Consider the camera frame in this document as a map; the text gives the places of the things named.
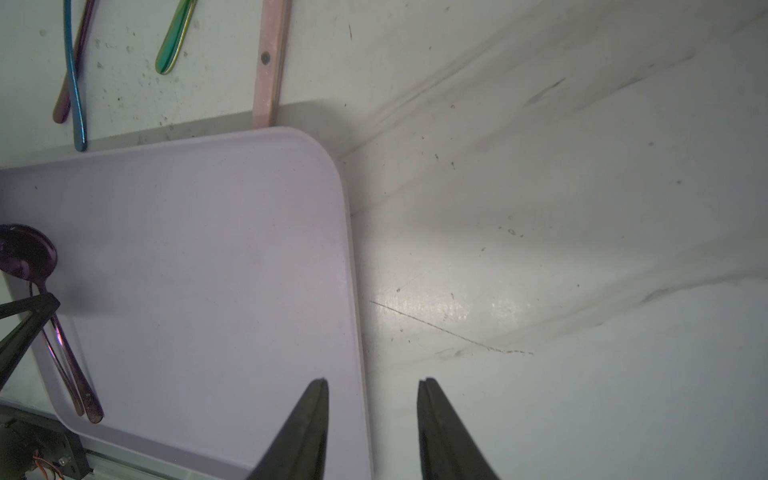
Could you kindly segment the dark purple spoon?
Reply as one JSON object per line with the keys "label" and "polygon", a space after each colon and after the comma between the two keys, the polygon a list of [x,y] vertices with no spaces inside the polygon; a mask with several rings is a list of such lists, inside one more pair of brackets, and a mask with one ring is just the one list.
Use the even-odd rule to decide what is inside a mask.
{"label": "dark purple spoon", "polygon": [[88,34],[97,4],[96,0],[87,0],[85,2],[76,35],[73,34],[72,29],[72,2],[68,1],[64,7],[65,66],[68,68],[68,72],[65,75],[52,112],[52,119],[56,124],[63,124],[72,109],[71,83],[73,78],[77,78],[82,65]]}

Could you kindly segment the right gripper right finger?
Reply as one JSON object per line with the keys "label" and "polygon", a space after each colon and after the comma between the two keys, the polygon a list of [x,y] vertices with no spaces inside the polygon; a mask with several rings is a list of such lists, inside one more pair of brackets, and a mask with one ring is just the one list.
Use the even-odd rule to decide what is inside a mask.
{"label": "right gripper right finger", "polygon": [[423,479],[498,479],[434,378],[419,381],[417,419]]}

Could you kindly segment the lilac placemat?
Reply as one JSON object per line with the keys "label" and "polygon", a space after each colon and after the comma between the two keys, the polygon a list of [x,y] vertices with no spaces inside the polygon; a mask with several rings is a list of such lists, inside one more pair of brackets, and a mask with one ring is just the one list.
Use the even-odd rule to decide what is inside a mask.
{"label": "lilac placemat", "polygon": [[350,219],[340,172],[271,128],[75,155],[1,174],[1,219],[48,236],[48,289],[103,406],[73,432],[246,477],[307,385],[329,384],[325,475],[372,475]]}

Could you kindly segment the blue fork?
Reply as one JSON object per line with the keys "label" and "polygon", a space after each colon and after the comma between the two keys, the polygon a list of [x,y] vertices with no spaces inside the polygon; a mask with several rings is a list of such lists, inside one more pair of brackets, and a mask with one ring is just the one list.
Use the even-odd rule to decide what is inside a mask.
{"label": "blue fork", "polygon": [[74,147],[78,152],[87,148],[87,130],[81,106],[81,98],[77,80],[77,68],[72,33],[72,1],[63,1],[63,35],[64,51],[67,69],[68,98],[70,101],[70,117],[72,119]]}

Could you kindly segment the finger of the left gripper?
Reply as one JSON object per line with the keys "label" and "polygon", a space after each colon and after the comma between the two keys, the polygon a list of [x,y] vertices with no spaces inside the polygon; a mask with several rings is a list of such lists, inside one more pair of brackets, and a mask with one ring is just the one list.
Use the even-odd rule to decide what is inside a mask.
{"label": "finger of the left gripper", "polygon": [[28,316],[1,340],[1,387],[5,386],[36,336],[59,306],[59,300],[52,293],[1,305],[2,319],[28,313]]}

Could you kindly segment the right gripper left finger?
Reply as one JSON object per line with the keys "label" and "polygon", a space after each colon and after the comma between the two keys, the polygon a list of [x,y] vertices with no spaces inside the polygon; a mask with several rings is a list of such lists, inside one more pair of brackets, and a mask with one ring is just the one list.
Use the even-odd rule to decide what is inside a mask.
{"label": "right gripper left finger", "polygon": [[320,480],[329,425],[329,385],[312,380],[248,479]]}

